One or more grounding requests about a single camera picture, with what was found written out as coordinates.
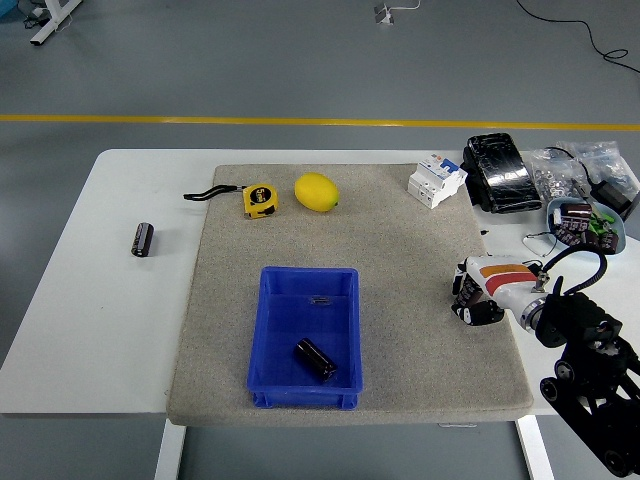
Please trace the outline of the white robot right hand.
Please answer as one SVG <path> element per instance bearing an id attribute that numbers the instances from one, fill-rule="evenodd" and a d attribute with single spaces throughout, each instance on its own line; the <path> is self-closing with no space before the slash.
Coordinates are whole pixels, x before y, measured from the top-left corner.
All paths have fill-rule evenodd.
<path id="1" fill-rule="evenodd" d="M 470 326 L 498 323 L 510 311 L 524 330 L 534 331 L 547 296 L 537 282 L 515 257 L 467 257 L 456 267 L 451 309 Z"/>

